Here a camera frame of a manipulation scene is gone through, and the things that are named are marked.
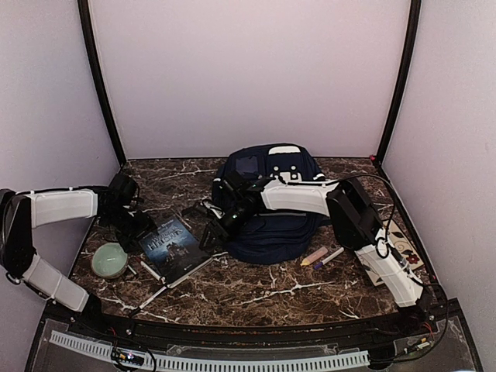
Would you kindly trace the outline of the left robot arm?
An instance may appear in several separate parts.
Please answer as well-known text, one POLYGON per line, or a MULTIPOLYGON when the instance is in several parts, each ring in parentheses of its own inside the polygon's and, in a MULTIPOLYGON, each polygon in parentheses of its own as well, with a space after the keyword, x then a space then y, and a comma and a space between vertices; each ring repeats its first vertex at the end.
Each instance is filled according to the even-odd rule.
POLYGON ((72 281, 35 247, 37 232, 54 248, 73 250, 93 222, 109 227, 125 252, 155 229, 140 208, 140 187, 129 176, 117 174, 108 185, 85 185, 44 190, 1 190, 1 265, 13 284, 25 284, 46 300, 62 305, 93 338, 109 332, 101 315, 100 298, 72 281))

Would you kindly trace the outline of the dark blue hardcover book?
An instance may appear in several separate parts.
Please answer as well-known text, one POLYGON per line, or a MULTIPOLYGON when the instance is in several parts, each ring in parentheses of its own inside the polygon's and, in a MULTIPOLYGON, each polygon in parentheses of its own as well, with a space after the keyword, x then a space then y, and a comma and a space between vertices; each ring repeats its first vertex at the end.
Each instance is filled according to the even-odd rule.
POLYGON ((144 235, 139 245, 169 288, 212 262, 211 255, 199 248, 199 241, 175 216, 144 235))

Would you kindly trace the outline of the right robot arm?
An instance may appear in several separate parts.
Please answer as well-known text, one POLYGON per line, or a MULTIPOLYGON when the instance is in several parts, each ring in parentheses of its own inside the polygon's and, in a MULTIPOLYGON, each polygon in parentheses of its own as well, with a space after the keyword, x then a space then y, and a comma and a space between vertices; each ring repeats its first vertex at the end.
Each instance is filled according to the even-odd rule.
POLYGON ((277 175, 249 181, 233 171, 222 179, 221 188, 231 194, 234 205, 206 225, 201 250, 236 236, 262 208, 324 215, 330 218, 338 243, 352 250, 392 293, 400 312, 396 330, 412 336, 424 326, 432 300, 429 289, 393 246, 389 223, 382 221, 357 176, 286 181, 277 175))

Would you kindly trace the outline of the navy blue backpack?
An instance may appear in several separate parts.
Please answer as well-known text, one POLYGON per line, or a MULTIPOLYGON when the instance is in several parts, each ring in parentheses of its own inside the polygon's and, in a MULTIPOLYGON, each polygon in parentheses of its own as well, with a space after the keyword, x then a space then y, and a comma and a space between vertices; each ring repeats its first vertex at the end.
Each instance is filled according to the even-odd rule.
MULTIPOLYGON (((303 147, 274 143, 247 147, 229 155, 212 182, 212 201, 223 211, 234 205, 233 197, 222 189, 222 179, 232 171, 256 181, 272 174, 296 181, 320 181, 321 168, 303 147)), ((249 264, 278 264, 300 257, 321 226, 330 218, 311 212, 261 209, 239 233, 223 244, 223 249, 237 260, 249 264)))

